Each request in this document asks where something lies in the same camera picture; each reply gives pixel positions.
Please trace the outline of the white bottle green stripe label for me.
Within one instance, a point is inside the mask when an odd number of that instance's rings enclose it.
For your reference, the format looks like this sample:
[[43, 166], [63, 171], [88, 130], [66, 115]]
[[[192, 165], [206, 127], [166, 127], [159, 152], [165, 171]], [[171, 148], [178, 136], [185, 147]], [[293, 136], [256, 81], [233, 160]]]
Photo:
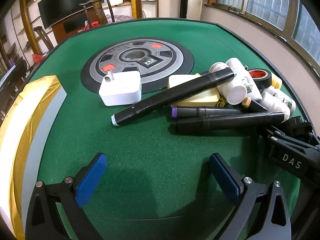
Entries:
[[265, 92], [268, 92], [272, 96], [278, 98], [281, 102], [283, 102], [290, 109], [290, 115], [292, 116], [296, 110], [296, 102], [292, 98], [290, 98], [287, 94], [285, 94], [280, 89], [274, 88], [273, 86], [267, 87], [264, 89]]

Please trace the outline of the white bottle small text label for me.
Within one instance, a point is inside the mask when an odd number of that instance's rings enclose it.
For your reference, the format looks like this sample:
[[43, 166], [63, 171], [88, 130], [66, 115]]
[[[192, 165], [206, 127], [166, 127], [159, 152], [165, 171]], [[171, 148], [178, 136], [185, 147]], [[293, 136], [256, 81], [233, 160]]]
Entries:
[[288, 120], [290, 117], [290, 109], [285, 103], [281, 102], [275, 96], [272, 96], [268, 92], [262, 92], [262, 101], [261, 105], [265, 107], [270, 112], [283, 112], [284, 113], [284, 121]]

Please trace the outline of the yellow tape roll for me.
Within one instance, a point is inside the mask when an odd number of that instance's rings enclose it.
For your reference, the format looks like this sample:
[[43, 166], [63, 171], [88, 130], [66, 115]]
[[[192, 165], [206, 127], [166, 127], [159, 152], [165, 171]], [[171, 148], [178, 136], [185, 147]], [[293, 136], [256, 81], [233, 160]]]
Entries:
[[281, 89], [283, 81], [281, 78], [279, 78], [278, 76], [276, 76], [276, 74], [272, 73], [272, 85], [275, 89]]

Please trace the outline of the white bottle green plant label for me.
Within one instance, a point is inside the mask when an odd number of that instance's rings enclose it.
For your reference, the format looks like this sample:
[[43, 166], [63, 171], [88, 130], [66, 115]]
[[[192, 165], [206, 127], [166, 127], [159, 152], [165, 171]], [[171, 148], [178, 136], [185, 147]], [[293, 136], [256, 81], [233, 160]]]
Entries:
[[249, 72], [244, 68], [244, 65], [236, 57], [230, 58], [226, 61], [227, 66], [231, 67], [237, 74], [247, 89], [247, 96], [256, 102], [262, 101], [261, 93], [255, 84]]

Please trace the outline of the black electrical tape roll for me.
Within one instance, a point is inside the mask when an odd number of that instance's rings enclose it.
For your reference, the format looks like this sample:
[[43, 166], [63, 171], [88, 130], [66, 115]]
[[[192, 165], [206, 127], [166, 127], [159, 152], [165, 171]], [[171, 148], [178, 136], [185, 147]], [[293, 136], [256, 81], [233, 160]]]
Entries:
[[259, 90], [264, 90], [272, 85], [272, 73], [270, 71], [264, 69], [250, 69], [248, 72]]

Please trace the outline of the white pill bottle red label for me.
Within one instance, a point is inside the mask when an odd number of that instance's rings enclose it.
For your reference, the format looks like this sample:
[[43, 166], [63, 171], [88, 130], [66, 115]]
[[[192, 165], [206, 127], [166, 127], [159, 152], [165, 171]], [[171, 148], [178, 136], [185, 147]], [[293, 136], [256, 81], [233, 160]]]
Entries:
[[[217, 72], [222, 69], [230, 69], [224, 62], [216, 62], [211, 65], [209, 72]], [[223, 96], [230, 105], [241, 103], [247, 95], [247, 88], [240, 77], [235, 77], [232, 81], [217, 86], [220, 95]]]

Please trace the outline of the black marker dark cap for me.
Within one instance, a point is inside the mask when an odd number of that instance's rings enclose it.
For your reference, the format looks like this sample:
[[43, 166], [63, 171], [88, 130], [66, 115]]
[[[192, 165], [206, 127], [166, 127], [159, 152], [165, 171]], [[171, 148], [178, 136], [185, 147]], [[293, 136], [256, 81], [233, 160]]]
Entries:
[[222, 129], [266, 127], [285, 121], [283, 112], [260, 112], [238, 115], [201, 116], [198, 118], [181, 119], [173, 123], [179, 133], [195, 133]]

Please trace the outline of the pale yellow plastic case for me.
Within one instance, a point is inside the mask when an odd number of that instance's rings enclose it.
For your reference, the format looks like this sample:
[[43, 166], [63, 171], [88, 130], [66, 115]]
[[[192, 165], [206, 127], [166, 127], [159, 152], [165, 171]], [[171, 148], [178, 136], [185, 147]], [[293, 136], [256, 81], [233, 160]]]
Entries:
[[[199, 73], [171, 75], [168, 79], [167, 88], [175, 87], [200, 76]], [[215, 107], [219, 100], [220, 94], [217, 88], [211, 88], [175, 103], [172, 107]]]

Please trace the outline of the black marker purple cap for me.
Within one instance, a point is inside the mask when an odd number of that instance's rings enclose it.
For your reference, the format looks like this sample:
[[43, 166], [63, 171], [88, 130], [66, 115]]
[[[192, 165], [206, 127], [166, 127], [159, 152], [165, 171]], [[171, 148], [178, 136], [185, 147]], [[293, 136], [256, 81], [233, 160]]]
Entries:
[[236, 115], [242, 114], [239, 109], [217, 107], [172, 107], [172, 118], [195, 118], [212, 115]]

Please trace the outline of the black marker grey cap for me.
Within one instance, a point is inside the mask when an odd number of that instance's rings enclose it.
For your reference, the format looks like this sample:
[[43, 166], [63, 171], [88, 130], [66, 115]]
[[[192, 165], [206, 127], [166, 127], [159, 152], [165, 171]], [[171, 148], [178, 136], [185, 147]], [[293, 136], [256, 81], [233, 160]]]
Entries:
[[125, 125], [158, 109], [170, 106], [205, 90], [232, 81], [235, 77], [236, 73], [231, 68], [225, 68], [218, 70], [217, 72], [197, 77], [149, 98], [143, 99], [140, 102], [119, 111], [111, 116], [112, 124], [114, 126]]

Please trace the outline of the white power adapter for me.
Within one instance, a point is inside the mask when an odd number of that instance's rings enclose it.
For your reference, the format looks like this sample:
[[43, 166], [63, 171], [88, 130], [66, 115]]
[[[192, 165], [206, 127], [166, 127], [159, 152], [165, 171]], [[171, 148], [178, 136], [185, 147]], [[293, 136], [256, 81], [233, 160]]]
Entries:
[[105, 106], [132, 105], [142, 99], [140, 72], [113, 73], [108, 70], [98, 92]]

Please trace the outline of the black marker beige cap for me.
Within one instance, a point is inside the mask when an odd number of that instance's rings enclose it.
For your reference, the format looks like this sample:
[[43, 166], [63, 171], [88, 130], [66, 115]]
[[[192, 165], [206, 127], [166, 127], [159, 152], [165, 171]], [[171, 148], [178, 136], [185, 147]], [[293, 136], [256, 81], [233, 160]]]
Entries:
[[258, 112], [268, 112], [268, 109], [266, 109], [264, 106], [261, 104], [257, 103], [250, 97], [245, 97], [244, 100], [241, 103], [242, 107], [244, 109], [253, 112], [253, 113], [258, 113]]

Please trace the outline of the white tray with gold rim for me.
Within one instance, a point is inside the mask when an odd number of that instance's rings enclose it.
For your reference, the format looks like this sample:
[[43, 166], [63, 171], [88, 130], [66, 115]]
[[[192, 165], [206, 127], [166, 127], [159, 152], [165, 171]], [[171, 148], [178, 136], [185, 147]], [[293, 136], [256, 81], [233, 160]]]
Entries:
[[67, 96], [57, 76], [27, 84], [1, 125], [1, 218], [17, 239], [25, 225], [48, 134]]

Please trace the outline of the window with metal grille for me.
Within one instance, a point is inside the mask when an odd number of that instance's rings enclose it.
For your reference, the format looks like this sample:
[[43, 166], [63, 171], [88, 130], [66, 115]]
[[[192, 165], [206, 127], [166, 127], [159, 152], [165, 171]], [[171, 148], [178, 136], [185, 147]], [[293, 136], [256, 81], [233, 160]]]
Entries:
[[300, 0], [204, 0], [242, 15], [296, 50], [308, 63], [319, 65], [319, 28]]

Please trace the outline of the round grey table centre console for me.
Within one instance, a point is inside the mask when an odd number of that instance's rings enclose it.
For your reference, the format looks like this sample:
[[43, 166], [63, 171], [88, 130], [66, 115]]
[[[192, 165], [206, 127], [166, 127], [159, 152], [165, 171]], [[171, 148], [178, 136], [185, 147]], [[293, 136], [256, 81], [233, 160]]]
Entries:
[[113, 43], [89, 58], [80, 79], [90, 91], [97, 93], [107, 71], [138, 71], [142, 93], [167, 87], [169, 76], [189, 74], [194, 66], [192, 53], [179, 43], [154, 37], [140, 37]]

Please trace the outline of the red plastic bag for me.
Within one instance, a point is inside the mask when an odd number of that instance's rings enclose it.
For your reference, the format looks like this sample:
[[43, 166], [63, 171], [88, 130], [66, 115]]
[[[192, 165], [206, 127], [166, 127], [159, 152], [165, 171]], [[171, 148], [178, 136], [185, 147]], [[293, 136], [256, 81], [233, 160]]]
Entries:
[[98, 21], [93, 21], [91, 23], [89, 23], [88, 21], [85, 21], [84, 30], [88, 30], [91, 28], [99, 27], [99, 26], [100, 26], [100, 23]]

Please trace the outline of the dark wooden chair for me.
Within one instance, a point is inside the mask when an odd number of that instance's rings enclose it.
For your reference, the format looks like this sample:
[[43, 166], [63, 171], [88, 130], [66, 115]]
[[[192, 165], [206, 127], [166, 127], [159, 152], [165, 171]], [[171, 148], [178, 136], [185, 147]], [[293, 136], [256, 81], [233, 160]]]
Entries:
[[110, 10], [110, 15], [111, 15], [111, 19], [112, 19], [112, 23], [115, 22], [115, 18], [114, 18], [114, 13], [113, 13], [113, 10], [112, 10], [112, 6], [111, 6], [111, 3], [110, 3], [110, 0], [89, 0], [88, 2], [86, 3], [80, 3], [79, 5], [82, 6], [84, 8], [84, 11], [85, 11], [85, 14], [86, 14], [86, 17], [87, 17], [87, 20], [88, 20], [88, 25], [89, 25], [89, 29], [92, 28], [92, 21], [90, 19], [90, 16], [89, 16], [89, 13], [88, 13], [88, 10], [87, 10], [87, 6], [89, 4], [92, 4], [92, 7], [93, 7], [93, 10], [94, 10], [94, 13], [98, 19], [98, 22], [100, 25], [106, 25], [108, 24], [108, 20], [107, 20], [107, 17], [104, 13], [104, 10], [103, 10], [103, 7], [102, 7], [102, 2], [103, 1], [106, 1], [107, 2], [107, 5], [108, 5], [108, 8]]

